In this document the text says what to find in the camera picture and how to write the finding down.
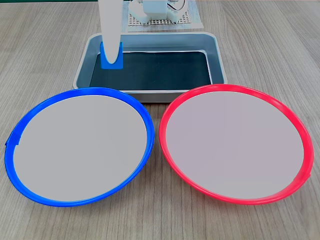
metal tray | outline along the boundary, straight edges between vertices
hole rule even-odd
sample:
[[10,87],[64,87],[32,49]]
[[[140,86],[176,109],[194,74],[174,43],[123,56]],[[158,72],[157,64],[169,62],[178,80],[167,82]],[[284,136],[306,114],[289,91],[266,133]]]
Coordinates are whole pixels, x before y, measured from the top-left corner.
[[[90,87],[97,56],[100,54],[101,33],[92,35],[85,46],[77,69],[73,88]],[[201,52],[205,54],[211,84],[226,84],[227,78],[223,67],[217,39],[208,32],[142,32],[123,33],[121,35],[124,53],[172,53]],[[166,90],[123,90],[117,89],[136,98],[141,103],[170,103],[190,89]]]

red plate rim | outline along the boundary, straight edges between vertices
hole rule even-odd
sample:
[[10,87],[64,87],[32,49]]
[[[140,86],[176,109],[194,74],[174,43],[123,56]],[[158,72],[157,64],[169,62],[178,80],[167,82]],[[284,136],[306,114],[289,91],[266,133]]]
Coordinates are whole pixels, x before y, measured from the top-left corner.
[[[254,97],[257,97],[259,99],[262,99],[266,101],[267,103],[273,105],[276,107],[279,111],[281,111],[295,126],[297,129],[303,145],[303,162],[302,166],[300,168],[300,171],[294,178],[294,180],[291,182],[289,186],[287,186],[285,189],[281,190],[280,192],[273,194],[271,196],[262,197],[262,198],[256,198],[256,199],[239,199],[239,198],[232,198],[227,197],[223,195],[216,194],[214,192],[208,191],[207,189],[201,187],[200,185],[193,182],[191,179],[189,179],[175,164],[174,160],[172,159],[168,147],[167,147],[167,141],[166,141],[166,130],[168,121],[173,114],[173,112],[185,101],[188,99],[191,99],[197,95],[205,94],[205,93],[211,93],[211,92],[236,92],[236,93],[243,93],[248,94]],[[213,197],[215,199],[233,203],[233,204],[241,204],[241,205],[261,205],[261,204],[270,204],[274,203],[276,201],[282,200],[293,193],[295,193],[310,177],[311,170],[314,164],[314,148],[312,144],[311,137],[304,126],[304,124],[300,121],[300,119],[294,114],[293,111],[291,111],[287,106],[285,106],[283,103],[278,101],[272,96],[269,96],[263,92],[260,92],[258,90],[244,87],[244,86],[238,86],[238,85],[232,85],[232,84],[213,84],[213,85],[205,85],[200,86],[197,88],[194,88],[192,90],[189,90],[182,95],[180,95],[178,98],[176,98],[165,110],[160,126],[159,126],[159,141],[160,145],[163,151],[163,154],[170,164],[170,166],[174,169],[174,171],[189,185],[197,189],[198,191]]]

wood grain surface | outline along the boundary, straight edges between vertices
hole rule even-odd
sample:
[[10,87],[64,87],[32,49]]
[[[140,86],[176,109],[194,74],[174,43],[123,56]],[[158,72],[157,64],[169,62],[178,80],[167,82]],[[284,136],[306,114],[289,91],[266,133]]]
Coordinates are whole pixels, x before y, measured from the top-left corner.
[[100,32],[96,2],[0,4],[1,240],[319,240],[320,2],[200,1],[217,36],[228,83],[263,91],[290,107],[311,135],[307,183],[277,203],[224,203],[191,188],[158,140],[167,107],[147,104],[156,129],[145,168],[124,189],[73,208],[35,203],[11,184],[5,142],[35,105],[70,90],[86,41]]

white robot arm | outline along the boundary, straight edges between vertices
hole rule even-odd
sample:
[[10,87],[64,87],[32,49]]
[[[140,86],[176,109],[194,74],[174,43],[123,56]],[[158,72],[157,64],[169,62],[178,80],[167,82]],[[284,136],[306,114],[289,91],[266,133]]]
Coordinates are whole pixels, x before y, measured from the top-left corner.
[[[114,64],[119,55],[123,0],[98,0],[98,3],[105,57]],[[187,10],[187,0],[132,0],[129,3],[129,13],[142,24],[167,19],[176,23]]]

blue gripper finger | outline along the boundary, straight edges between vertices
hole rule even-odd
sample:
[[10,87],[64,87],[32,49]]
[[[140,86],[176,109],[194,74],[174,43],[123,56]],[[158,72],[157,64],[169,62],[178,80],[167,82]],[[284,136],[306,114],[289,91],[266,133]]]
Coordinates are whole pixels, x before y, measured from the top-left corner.
[[124,68],[124,52],[123,52],[122,42],[120,42],[118,57],[113,64],[109,63],[107,60],[103,42],[101,42],[100,44],[100,52],[101,52],[100,58],[101,58],[102,69],[123,69]]

